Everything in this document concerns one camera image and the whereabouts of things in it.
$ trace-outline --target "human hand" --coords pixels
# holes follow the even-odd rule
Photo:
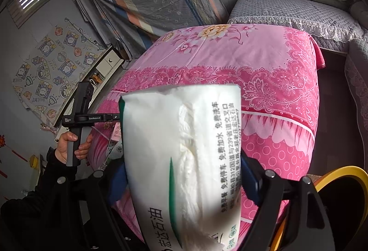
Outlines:
[[[72,132],[63,133],[60,136],[59,143],[57,144],[57,148],[55,150],[55,156],[60,162],[64,164],[67,163],[68,141],[75,142],[77,139],[78,137]],[[82,143],[79,148],[74,152],[78,159],[82,160],[87,157],[89,149],[91,147],[92,139],[92,134],[89,134],[86,142]]]

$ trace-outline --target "gray quilted cover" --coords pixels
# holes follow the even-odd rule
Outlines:
[[[325,39],[312,35],[320,48],[329,49],[331,51],[349,52],[349,42],[334,41],[333,39]]]
[[[363,30],[349,13],[309,0],[238,0],[228,23],[261,23],[292,27],[314,35],[320,47],[347,51]]]
[[[363,140],[365,170],[368,165],[368,43],[353,39],[345,62],[345,76],[356,103],[356,120]]]

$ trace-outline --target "yellow rim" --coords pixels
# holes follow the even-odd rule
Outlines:
[[[346,167],[342,167],[342,168],[338,168],[335,169],[331,172],[328,172],[327,174],[325,174],[324,176],[322,176],[321,178],[317,179],[314,182],[314,186],[317,190],[317,192],[319,192],[322,188],[324,188],[326,185],[328,185],[330,182],[334,181],[335,179],[339,179],[340,177],[352,177],[354,179],[356,179],[360,185],[363,188],[364,191],[364,198],[366,200],[365,202],[365,206],[364,206],[364,212],[363,212],[363,217],[362,220],[360,222],[360,226],[362,225],[362,223],[364,222],[368,212],[368,174],[361,168],[356,167],[356,166],[346,166]],[[281,237],[282,237],[282,233],[284,231],[284,227],[285,227],[285,220],[282,221],[276,235],[275,238],[272,241],[272,245],[271,245],[271,249],[270,251],[276,251],[280,245],[281,242]]]

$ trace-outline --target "screw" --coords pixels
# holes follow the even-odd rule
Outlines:
[[[100,179],[101,177],[103,177],[104,172],[102,170],[97,170],[95,172],[93,172],[93,176],[96,177],[97,179]]]
[[[275,172],[273,170],[270,170],[270,169],[266,170],[265,174],[266,174],[267,177],[270,177],[272,179],[275,177]]]
[[[67,180],[67,179],[66,179],[64,176],[62,176],[62,177],[59,177],[59,178],[57,179],[57,183],[58,183],[59,185],[61,185],[61,184],[63,184],[66,180]]]
[[[307,184],[309,185],[312,181],[311,179],[308,177],[308,176],[303,176],[302,180]]]

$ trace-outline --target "pink bedspread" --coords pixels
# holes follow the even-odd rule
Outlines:
[[[137,60],[98,112],[118,112],[122,92],[165,84],[236,83],[242,88],[243,150],[263,168],[299,180],[312,157],[319,107],[317,69],[324,65],[314,39],[288,27],[224,24],[176,30],[157,40]],[[89,162],[94,169],[106,158],[112,130],[111,123],[93,130]],[[116,208],[143,240],[129,190]],[[256,210],[242,192],[238,245]]]

